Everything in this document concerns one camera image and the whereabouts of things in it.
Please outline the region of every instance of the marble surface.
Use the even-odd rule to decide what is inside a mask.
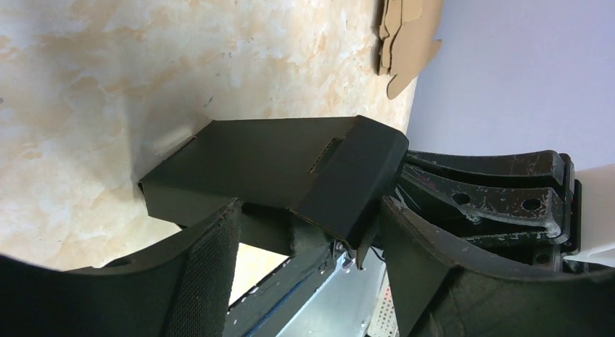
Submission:
[[[68,270],[175,233],[135,182],[211,119],[362,114],[405,132],[416,82],[387,99],[375,3],[0,0],[0,253]],[[238,276],[281,261],[263,256],[243,246]]]

